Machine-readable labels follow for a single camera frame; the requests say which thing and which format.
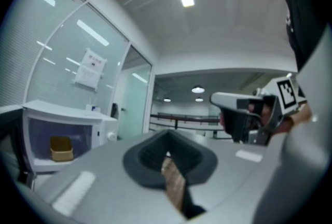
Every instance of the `railing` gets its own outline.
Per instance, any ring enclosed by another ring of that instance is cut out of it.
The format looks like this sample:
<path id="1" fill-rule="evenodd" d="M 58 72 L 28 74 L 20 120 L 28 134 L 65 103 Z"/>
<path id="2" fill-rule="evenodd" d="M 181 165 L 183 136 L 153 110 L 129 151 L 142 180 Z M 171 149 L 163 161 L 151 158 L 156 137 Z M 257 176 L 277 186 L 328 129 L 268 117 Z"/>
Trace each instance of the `railing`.
<path id="1" fill-rule="evenodd" d="M 224 128 L 219 125 L 218 116 L 188 116 L 188 115 L 170 115 L 170 114 L 151 114 L 150 115 L 150 124 L 156 125 L 158 127 L 165 127 L 175 130 L 196 130 L 196 131 L 207 131 L 211 137 L 214 139 L 231 139 L 231 136 L 227 135 L 224 131 Z M 225 134 L 225 137 L 219 137 L 218 134 Z"/>

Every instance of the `small brown box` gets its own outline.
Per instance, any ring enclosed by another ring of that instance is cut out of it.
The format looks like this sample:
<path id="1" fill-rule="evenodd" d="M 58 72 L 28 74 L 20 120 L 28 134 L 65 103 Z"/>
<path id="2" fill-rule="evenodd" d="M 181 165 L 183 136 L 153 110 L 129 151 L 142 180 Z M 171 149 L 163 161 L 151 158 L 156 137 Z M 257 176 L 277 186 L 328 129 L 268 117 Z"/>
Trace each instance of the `small brown box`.
<path id="1" fill-rule="evenodd" d="M 54 161 L 61 162 L 74 159 L 72 142 L 68 136 L 52 136 L 50 147 Z"/>

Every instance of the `sticker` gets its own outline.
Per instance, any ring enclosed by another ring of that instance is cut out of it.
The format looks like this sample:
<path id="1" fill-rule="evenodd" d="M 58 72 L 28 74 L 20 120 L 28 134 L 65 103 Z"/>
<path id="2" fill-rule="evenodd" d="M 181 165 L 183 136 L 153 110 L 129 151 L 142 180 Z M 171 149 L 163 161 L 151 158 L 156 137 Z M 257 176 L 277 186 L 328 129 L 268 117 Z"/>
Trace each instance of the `sticker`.
<path id="1" fill-rule="evenodd" d="M 296 98 L 290 80 L 284 80 L 276 83 L 278 85 L 284 109 L 296 105 Z"/>
<path id="2" fill-rule="evenodd" d="M 235 156 L 237 156 L 238 158 L 241 159 L 245 159 L 245 160 L 249 160 L 252 162 L 261 162 L 261 160 L 263 159 L 263 156 L 257 153 L 252 153 L 252 152 L 248 152 L 248 151 L 244 151 L 244 150 L 239 150 L 238 152 L 236 152 Z"/>

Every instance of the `white label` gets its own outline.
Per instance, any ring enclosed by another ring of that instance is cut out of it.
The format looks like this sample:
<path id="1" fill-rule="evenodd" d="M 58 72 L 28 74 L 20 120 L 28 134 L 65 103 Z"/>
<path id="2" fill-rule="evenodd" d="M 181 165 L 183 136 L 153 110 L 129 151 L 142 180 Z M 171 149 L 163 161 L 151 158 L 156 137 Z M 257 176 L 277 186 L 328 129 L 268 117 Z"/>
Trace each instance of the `white label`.
<path id="1" fill-rule="evenodd" d="M 257 163 L 261 162 L 261 160 L 263 159 L 263 156 L 261 154 L 252 153 L 244 150 L 239 150 L 238 152 L 236 152 L 235 156 Z"/>

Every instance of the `doorway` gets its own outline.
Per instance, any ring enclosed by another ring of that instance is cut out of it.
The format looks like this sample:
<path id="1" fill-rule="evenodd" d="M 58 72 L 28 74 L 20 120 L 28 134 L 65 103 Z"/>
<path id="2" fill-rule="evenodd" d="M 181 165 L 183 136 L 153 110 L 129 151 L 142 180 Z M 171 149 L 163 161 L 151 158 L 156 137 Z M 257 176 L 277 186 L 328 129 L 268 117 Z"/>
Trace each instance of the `doorway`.
<path id="1" fill-rule="evenodd" d="M 119 139 L 139 136 L 143 132 L 151 69 L 151 64 L 131 46 L 114 95 L 114 104 L 118 109 Z"/>

